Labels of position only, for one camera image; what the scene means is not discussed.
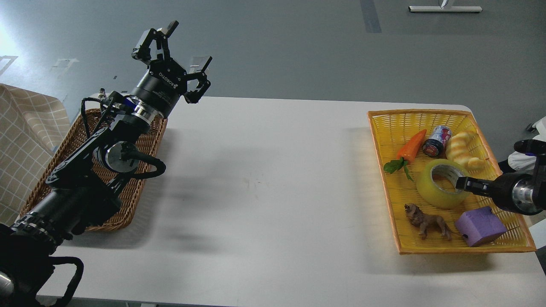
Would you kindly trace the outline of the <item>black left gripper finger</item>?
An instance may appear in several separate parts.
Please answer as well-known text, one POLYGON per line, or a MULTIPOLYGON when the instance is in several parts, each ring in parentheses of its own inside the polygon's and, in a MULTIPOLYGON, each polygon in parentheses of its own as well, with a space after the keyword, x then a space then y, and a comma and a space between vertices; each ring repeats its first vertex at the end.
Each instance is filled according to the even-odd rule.
POLYGON ((179 21, 172 21, 165 29, 149 29, 143 31, 141 38, 131 51, 131 57, 143 64, 150 65, 153 61, 171 61, 168 39, 175 31, 179 21), (156 58, 151 56, 152 43, 156 43, 156 58))
POLYGON ((207 77, 206 71, 208 66, 211 64, 212 59, 212 56, 201 56, 192 59, 190 73, 186 75, 189 84, 188 90, 183 94, 187 103, 198 103, 211 86, 211 82, 207 77))

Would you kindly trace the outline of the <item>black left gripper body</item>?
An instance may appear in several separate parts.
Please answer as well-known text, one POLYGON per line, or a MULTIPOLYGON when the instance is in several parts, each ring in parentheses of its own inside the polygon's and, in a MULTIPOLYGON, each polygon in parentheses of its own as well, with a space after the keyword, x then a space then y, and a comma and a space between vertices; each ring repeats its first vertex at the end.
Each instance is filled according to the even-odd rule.
POLYGON ((187 91, 186 70, 175 60, 153 60, 131 95, 167 118, 187 91))

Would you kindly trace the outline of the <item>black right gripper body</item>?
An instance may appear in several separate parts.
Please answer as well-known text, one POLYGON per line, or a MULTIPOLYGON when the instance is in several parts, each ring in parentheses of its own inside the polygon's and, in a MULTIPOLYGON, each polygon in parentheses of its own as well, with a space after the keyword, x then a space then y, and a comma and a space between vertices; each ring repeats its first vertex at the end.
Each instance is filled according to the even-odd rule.
POLYGON ((521 174, 503 174, 490 183, 488 191, 495 206, 504 211, 519 211, 514 203, 513 188, 521 180, 521 174))

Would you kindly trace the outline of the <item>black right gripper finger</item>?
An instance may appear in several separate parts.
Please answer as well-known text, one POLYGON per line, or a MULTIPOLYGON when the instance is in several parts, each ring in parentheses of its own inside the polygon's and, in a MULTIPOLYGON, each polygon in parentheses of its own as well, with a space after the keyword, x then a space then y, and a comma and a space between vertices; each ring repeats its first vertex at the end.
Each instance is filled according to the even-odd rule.
POLYGON ((491 197, 489 191, 491 180, 478 179, 475 177, 458 177, 456 181, 456 189, 470 192, 474 195, 491 197))

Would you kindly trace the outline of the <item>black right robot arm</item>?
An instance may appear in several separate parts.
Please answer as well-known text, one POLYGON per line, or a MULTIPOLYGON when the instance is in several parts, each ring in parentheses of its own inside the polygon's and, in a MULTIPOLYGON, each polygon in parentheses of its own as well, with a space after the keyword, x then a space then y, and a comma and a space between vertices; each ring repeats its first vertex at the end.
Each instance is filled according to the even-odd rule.
POLYGON ((497 179, 484 180, 474 177, 458 177, 456 189, 489 197, 495 206, 518 214, 535 215, 546 208, 546 143, 527 139, 514 143, 514 150, 536 157, 532 174, 505 173, 497 179))

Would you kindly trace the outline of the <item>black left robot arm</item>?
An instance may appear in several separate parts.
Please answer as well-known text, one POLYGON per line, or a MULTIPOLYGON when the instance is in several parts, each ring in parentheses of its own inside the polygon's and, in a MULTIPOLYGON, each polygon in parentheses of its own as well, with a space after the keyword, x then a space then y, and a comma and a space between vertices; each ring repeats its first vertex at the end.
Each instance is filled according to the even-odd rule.
POLYGON ((172 57, 168 39, 178 21, 165 29, 144 31, 131 56, 147 66, 145 75, 127 95, 113 91, 98 98, 101 117, 90 130, 81 101, 85 142, 58 164, 46 179, 51 192, 33 210, 11 226, 1 225, 1 305, 39 307, 38 291, 55 266, 72 264, 74 276, 55 307, 73 298, 82 279, 84 264, 78 257, 55 257, 65 240, 89 226, 100 226, 122 206, 119 195, 131 180, 162 175, 166 165, 141 152, 138 138, 149 132, 153 121, 166 119, 180 98, 196 104, 209 89, 208 58, 201 70, 186 72, 172 57))

